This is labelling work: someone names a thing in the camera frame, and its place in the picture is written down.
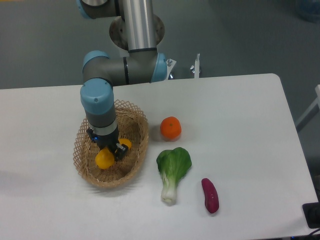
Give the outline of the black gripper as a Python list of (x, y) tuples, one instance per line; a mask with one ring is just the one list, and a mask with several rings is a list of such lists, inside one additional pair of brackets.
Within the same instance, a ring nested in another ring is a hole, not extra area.
[(119, 143), (119, 133), (114, 132), (108, 135), (97, 135), (91, 128), (86, 130), (86, 133), (92, 143), (96, 144), (101, 150), (107, 147), (115, 161), (121, 161), (129, 150), (129, 145)]

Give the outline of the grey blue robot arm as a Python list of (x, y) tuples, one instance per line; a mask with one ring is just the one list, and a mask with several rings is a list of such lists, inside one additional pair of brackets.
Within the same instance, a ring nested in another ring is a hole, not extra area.
[(155, 83), (167, 77), (167, 59), (157, 50), (153, 5), (150, 0), (78, 0), (83, 17), (122, 17), (128, 56), (111, 59), (103, 51), (87, 53), (83, 59), (80, 101), (89, 123), (89, 138), (100, 149), (107, 148), (116, 161), (128, 146), (120, 144), (113, 88)]

